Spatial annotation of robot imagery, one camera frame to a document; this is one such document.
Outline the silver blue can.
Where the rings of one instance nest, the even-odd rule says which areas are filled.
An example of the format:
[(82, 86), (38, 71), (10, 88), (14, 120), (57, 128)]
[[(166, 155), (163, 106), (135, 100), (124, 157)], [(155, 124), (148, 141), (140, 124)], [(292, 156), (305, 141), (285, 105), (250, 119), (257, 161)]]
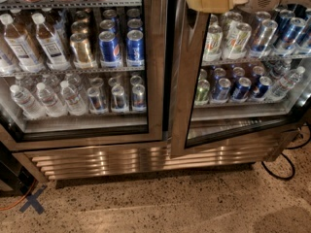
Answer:
[(261, 57), (264, 55), (277, 27), (278, 24), (273, 19), (265, 19), (260, 23), (250, 44), (250, 56)]
[(288, 55), (294, 48), (298, 37), (302, 34), (306, 21), (300, 17), (284, 17), (272, 44), (274, 55)]

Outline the blue Pepsi can right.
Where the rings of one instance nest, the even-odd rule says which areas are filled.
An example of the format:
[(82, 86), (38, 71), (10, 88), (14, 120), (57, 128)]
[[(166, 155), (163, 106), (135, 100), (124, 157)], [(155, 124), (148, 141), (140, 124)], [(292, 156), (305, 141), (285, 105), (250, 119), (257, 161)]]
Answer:
[(126, 61), (128, 66), (142, 66), (144, 56), (144, 35), (140, 30), (130, 30), (126, 35)]

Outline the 7up can left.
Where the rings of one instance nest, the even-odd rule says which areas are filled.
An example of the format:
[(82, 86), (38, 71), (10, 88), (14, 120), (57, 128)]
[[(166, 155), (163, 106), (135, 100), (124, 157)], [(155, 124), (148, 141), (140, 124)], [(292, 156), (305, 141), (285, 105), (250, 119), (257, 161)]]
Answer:
[(213, 61), (220, 56), (222, 39), (223, 30), (219, 25), (213, 24), (208, 27), (203, 53), (204, 61)]

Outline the silver blue can upper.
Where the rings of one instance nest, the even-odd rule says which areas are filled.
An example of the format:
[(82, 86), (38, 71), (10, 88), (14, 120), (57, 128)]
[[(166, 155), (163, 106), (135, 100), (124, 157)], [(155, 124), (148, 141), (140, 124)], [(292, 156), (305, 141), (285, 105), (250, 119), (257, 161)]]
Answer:
[(277, 27), (278, 24), (273, 19), (265, 19), (260, 23), (250, 44), (250, 56), (261, 57), (264, 55)]

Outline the blue can lower left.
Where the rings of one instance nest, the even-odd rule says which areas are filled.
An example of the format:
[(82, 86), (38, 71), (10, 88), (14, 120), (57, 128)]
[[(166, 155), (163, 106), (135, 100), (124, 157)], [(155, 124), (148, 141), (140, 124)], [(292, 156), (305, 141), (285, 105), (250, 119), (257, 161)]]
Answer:
[(220, 78), (217, 81), (214, 91), (212, 92), (213, 103), (225, 103), (231, 89), (231, 81), (227, 78)]

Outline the blue tape cross mark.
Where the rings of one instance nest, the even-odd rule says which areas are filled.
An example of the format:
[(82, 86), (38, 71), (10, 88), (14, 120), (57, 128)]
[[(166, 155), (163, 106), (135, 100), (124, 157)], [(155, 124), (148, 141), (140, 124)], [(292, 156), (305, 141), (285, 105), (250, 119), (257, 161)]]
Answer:
[(46, 190), (47, 186), (42, 185), (37, 191), (28, 195), (26, 197), (27, 201), (25, 204), (19, 209), (21, 213), (24, 213), (27, 209), (32, 207), (38, 215), (41, 215), (45, 209), (42, 204), (39, 202), (39, 196)]

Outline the silver energy can middle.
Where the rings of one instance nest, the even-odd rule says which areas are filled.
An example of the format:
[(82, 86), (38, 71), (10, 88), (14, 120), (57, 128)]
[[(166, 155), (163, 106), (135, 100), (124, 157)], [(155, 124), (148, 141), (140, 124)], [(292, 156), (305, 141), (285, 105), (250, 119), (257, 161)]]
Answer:
[(128, 103), (125, 90), (122, 85), (117, 84), (112, 87), (112, 111), (116, 113), (123, 113), (128, 111)]

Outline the water bottle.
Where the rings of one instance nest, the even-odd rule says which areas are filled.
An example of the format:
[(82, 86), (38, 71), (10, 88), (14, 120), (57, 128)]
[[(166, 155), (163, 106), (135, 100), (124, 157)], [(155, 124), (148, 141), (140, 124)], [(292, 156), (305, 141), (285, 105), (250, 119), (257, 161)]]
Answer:
[(60, 83), (61, 95), (65, 100), (69, 113), (74, 116), (82, 116), (86, 113), (86, 103), (78, 89), (68, 81)]
[(30, 119), (44, 117), (46, 111), (34, 95), (26, 88), (13, 84), (10, 86), (11, 97)]
[(44, 84), (37, 84), (37, 96), (46, 108), (47, 115), (50, 117), (62, 117), (67, 114), (67, 109), (54, 90)]

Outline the blue pepsi can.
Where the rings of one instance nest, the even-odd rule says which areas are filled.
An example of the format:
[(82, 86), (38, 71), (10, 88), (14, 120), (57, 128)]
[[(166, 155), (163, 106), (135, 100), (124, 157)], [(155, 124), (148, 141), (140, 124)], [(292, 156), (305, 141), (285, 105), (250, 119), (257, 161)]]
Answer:
[(142, 66), (144, 56), (144, 35), (140, 30), (130, 30), (126, 35), (126, 61), (128, 66)]
[(121, 48), (115, 33), (102, 31), (99, 36), (101, 63), (108, 68), (121, 67)]

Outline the glass fridge door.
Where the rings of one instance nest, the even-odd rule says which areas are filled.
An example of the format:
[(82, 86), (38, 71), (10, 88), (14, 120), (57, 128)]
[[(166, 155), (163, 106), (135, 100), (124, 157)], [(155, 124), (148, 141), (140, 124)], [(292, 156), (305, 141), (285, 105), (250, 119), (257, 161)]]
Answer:
[[(0, 0), (0, 16), (9, 14), (26, 27), (43, 57), (45, 69), (29, 73), (21, 69), (17, 57), (4, 38), (1, 22), (0, 101), (1, 141), (14, 152), (49, 150), (92, 145), (150, 142), (160, 139), (162, 131), (162, 100), (166, 40), (167, 0)], [(59, 35), (69, 63), (53, 66), (36, 38), (35, 13), (42, 14)], [(126, 35), (140, 30), (144, 35), (142, 66), (128, 66)], [(116, 34), (121, 48), (121, 67), (108, 68), (101, 63), (98, 36), (102, 31)], [(88, 35), (96, 68), (78, 69), (70, 48), (74, 33)], [(86, 103), (86, 113), (74, 116), (61, 95), (60, 83), (68, 81), (79, 91)], [(17, 84), (37, 96), (37, 84), (50, 86), (67, 109), (65, 116), (28, 118), (11, 97), (10, 86)], [(112, 111), (113, 86), (123, 86), (128, 111)], [(146, 109), (132, 109), (132, 87), (142, 84), (146, 91)], [(87, 90), (98, 87), (105, 97), (108, 112), (93, 114)]]
[[(310, 116), (310, 8), (300, 4), (279, 5), (272, 11), (244, 12), (234, 8), (222, 14), (192, 10), (186, 0), (178, 3), (176, 23), (181, 28), (177, 54), (177, 99), (172, 129), (172, 153), (175, 156), (233, 149), (261, 150), (276, 155), (293, 135), (299, 124)], [(284, 17), (300, 17), (306, 21), (302, 34), (288, 55), (274, 55), (272, 44)], [(249, 55), (252, 38), (260, 23), (273, 19), (278, 27), (261, 57)], [(238, 59), (225, 59), (225, 41), (229, 31), (238, 22), (248, 23), (252, 35), (246, 45), (246, 54)], [(203, 53), (208, 27), (217, 24), (223, 30), (220, 56), (204, 61)], [(261, 76), (272, 80), (273, 86), (290, 70), (303, 66), (302, 80), (280, 101), (250, 98), (251, 88)], [(235, 82), (246, 77), (252, 85), (245, 100), (233, 101), (231, 92)], [(231, 81), (225, 103), (213, 103), (212, 92), (220, 78)], [(195, 105), (194, 98), (199, 80), (210, 83), (209, 101)]]

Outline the silver energy can right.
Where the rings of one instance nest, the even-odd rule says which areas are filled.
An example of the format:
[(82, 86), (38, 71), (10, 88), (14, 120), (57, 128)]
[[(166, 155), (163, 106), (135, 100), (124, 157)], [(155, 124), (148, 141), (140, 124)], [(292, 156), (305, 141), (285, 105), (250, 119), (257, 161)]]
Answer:
[(132, 109), (134, 111), (146, 109), (146, 91), (142, 84), (136, 84), (132, 87)]

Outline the water bottle right compartment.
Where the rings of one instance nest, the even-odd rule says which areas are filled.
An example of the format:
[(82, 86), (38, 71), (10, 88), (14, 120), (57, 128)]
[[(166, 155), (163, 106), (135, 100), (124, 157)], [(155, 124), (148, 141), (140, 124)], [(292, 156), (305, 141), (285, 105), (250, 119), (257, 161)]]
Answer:
[(267, 99), (269, 101), (282, 100), (287, 93), (302, 80), (304, 72), (305, 68), (303, 66), (298, 66), (297, 68), (290, 70), (273, 86), (271, 86)]

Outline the water bottle middle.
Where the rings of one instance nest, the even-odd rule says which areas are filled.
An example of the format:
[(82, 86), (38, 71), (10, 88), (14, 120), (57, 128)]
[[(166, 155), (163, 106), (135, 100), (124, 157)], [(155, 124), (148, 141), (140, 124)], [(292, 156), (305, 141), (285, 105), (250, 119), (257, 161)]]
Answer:
[(46, 108), (47, 115), (50, 117), (62, 117), (67, 114), (67, 109), (54, 90), (44, 84), (37, 84), (37, 96)]

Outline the blue can lower right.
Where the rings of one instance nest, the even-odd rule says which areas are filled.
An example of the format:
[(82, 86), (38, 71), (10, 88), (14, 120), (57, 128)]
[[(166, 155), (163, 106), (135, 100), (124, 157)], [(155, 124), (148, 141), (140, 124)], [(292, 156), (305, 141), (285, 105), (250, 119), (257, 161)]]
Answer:
[(270, 78), (261, 76), (252, 86), (250, 98), (255, 101), (263, 101), (271, 85), (272, 80)]

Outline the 7up can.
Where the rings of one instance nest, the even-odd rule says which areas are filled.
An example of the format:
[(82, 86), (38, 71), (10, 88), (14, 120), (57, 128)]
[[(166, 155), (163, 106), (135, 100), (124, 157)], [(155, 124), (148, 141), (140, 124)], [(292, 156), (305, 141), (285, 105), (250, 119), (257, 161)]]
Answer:
[(204, 61), (213, 61), (220, 56), (222, 39), (223, 30), (219, 25), (213, 24), (208, 27), (203, 53)]
[(236, 23), (229, 31), (224, 48), (225, 59), (238, 59), (246, 54), (246, 45), (252, 35), (252, 27), (245, 22)]

